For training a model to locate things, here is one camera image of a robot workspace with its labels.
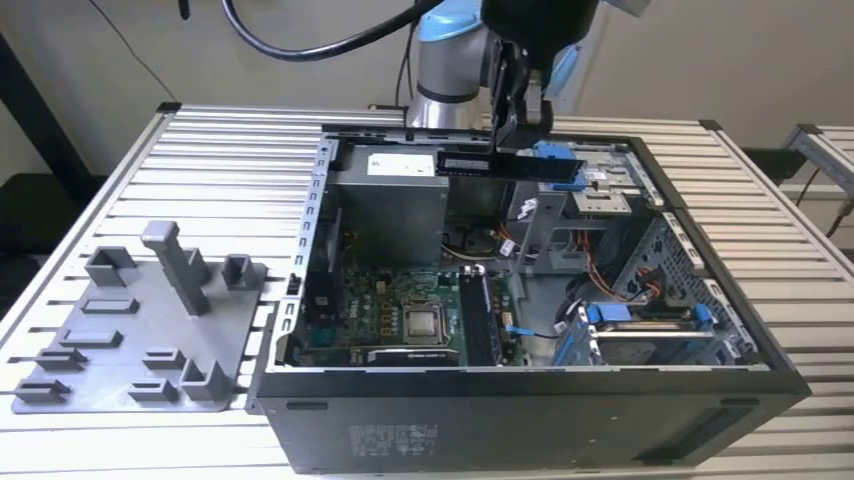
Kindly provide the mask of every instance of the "open computer tower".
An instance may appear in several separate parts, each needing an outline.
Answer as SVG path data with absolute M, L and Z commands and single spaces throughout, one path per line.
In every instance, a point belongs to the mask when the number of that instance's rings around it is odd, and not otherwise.
M 299 473 L 696 465 L 810 391 L 638 138 L 326 126 L 249 407 Z

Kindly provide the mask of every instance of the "motherboard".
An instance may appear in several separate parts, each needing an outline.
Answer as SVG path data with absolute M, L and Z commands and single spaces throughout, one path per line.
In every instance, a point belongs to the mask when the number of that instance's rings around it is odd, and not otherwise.
M 522 345 L 503 333 L 515 316 L 505 275 L 490 277 L 490 285 L 499 362 L 519 366 Z M 438 366 L 469 365 L 461 308 L 457 272 L 346 270 L 338 321 L 309 326 L 303 365 L 385 366 L 417 352 L 437 356 Z

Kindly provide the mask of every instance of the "orange wire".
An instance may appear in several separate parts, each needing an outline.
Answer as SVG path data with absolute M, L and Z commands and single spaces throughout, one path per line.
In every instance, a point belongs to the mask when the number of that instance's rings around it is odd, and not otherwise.
M 605 293 L 606 295 L 610 295 L 612 297 L 617 297 L 624 302 L 629 301 L 622 295 L 618 295 L 618 293 L 612 289 L 612 287 L 609 287 L 608 282 L 605 281 L 605 279 L 602 278 L 602 275 L 600 274 L 600 270 L 597 269 L 597 264 L 593 261 L 593 255 L 590 254 L 590 237 L 586 230 L 582 231 L 579 237 L 581 237 L 585 253 L 588 253 L 588 270 L 590 273 L 590 280 L 593 280 L 594 285 L 600 288 L 600 290 L 602 290 L 602 293 Z

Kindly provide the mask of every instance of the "white label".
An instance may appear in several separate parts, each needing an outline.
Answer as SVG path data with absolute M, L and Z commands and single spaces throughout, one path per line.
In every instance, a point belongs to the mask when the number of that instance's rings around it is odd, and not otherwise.
M 433 155 L 375 153 L 369 157 L 369 175 L 394 177 L 433 177 Z
M 594 180 L 608 180 L 609 176 L 600 170 L 588 170 L 588 178 L 593 178 Z
M 513 253 L 514 248 L 517 248 L 515 242 L 513 240 L 505 240 L 505 243 L 502 243 L 502 248 L 498 251 L 501 252 L 502 255 L 509 257 L 510 254 Z

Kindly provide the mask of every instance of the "metal slatted surface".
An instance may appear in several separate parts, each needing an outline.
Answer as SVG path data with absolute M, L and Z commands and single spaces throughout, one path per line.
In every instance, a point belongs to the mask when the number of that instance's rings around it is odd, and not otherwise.
M 800 125 L 786 148 L 798 150 L 854 196 L 854 128 Z
M 399 114 L 185 107 L 152 122 L 40 276 L 0 323 L 0 392 L 32 369 L 86 286 L 99 245 L 151 258 L 134 237 L 154 218 L 182 226 L 182 243 L 217 258 L 242 251 L 271 267 L 263 298 L 287 276 L 307 169 L 323 123 L 393 125 Z M 840 479 L 854 475 L 854 281 L 726 139 L 697 122 L 573 118 L 557 130 L 644 137 L 680 186 L 740 284 L 810 381 L 814 397 L 696 470 L 515 472 L 431 478 Z M 265 306 L 257 315 L 261 326 Z M 261 335 L 253 333 L 241 386 Z M 11 414 L 0 393 L 0 472 L 26 478 L 294 476 L 263 417 L 210 414 Z

